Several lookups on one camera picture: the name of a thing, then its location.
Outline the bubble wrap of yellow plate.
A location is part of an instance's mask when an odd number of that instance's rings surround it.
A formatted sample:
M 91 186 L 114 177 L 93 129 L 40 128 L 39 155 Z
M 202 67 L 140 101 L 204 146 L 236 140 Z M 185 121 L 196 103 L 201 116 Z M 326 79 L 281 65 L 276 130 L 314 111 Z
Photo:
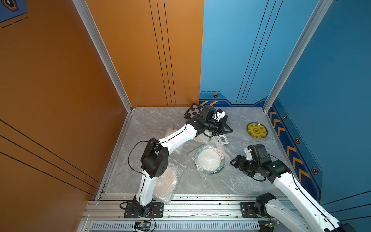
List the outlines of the bubble wrap of yellow plate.
M 244 149 L 249 145 L 256 145 L 259 142 L 250 143 L 235 143 L 224 146 L 224 151 L 229 155 L 228 160 L 233 160 L 236 156 L 246 156 Z M 267 153 L 271 155 L 271 160 L 280 159 L 286 166 L 290 166 L 289 161 L 285 158 L 283 151 L 279 148 L 274 141 L 264 141 L 262 144 L 265 146 Z M 231 181 L 231 188 L 234 194 L 237 195 L 250 195 L 258 196 L 263 193 L 270 192 L 275 196 L 284 197 L 284 194 L 269 180 L 264 179 L 261 174 L 255 174 L 253 177 L 247 176 L 243 171 L 235 168 L 233 165 L 228 164 L 228 173 Z

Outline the bubble white blue plate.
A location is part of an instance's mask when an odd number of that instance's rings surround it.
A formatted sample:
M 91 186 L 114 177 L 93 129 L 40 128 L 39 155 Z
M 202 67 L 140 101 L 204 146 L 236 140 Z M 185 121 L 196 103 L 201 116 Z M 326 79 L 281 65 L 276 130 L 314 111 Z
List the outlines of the bubble white blue plate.
M 203 145 L 188 154 L 196 171 L 202 179 L 210 179 L 223 173 L 231 161 L 223 148 L 213 145 Z

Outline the yellow dinner plate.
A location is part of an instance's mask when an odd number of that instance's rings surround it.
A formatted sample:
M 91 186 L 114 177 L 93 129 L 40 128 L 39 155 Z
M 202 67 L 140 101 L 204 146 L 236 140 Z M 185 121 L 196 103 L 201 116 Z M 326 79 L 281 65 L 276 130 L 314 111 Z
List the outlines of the yellow dinner plate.
M 268 135 L 268 130 L 267 128 L 258 122 L 251 122 L 247 125 L 246 128 L 248 134 L 254 138 L 257 139 L 263 139 L 266 138 Z

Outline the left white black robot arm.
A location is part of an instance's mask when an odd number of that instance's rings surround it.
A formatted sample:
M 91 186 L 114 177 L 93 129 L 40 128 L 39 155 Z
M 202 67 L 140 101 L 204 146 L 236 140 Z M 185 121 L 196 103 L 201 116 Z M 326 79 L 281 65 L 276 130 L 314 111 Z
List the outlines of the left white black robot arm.
M 146 141 L 146 147 L 141 157 L 142 179 L 138 193 L 133 198 L 134 208 L 143 217 L 151 209 L 153 191 L 160 177 L 167 169 L 169 155 L 184 143 L 205 132 L 209 137 L 232 133 L 227 125 L 228 116 L 221 109 L 210 105 L 192 105 L 185 113 L 186 122 L 176 132 L 159 140 L 151 138 Z

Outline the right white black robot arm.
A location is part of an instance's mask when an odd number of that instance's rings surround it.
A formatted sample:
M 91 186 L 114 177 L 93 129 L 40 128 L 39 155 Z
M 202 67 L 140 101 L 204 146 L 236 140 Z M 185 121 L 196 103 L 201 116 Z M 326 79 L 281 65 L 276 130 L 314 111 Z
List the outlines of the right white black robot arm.
M 300 212 L 286 208 L 276 196 L 265 193 L 256 198 L 252 208 L 261 218 L 275 218 L 293 232 L 353 232 L 348 223 L 342 224 L 325 210 L 298 182 L 291 169 L 267 153 L 264 145 L 250 145 L 246 155 L 238 155 L 230 164 L 249 177 L 259 174 L 276 186 Z

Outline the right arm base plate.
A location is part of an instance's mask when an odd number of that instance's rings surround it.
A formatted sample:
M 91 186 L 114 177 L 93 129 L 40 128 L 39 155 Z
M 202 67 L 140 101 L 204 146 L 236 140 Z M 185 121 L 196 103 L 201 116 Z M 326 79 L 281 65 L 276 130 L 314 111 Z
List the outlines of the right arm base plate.
M 241 202 L 240 210 L 243 218 L 274 218 L 268 213 L 269 203 L 264 202 Z

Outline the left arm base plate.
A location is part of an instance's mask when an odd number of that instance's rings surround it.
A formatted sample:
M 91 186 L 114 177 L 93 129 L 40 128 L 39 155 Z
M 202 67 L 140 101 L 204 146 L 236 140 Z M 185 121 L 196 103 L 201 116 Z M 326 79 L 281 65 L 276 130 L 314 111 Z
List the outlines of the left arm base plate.
M 136 206 L 130 202 L 126 204 L 124 218 L 163 218 L 164 203 L 151 202 L 147 206 Z

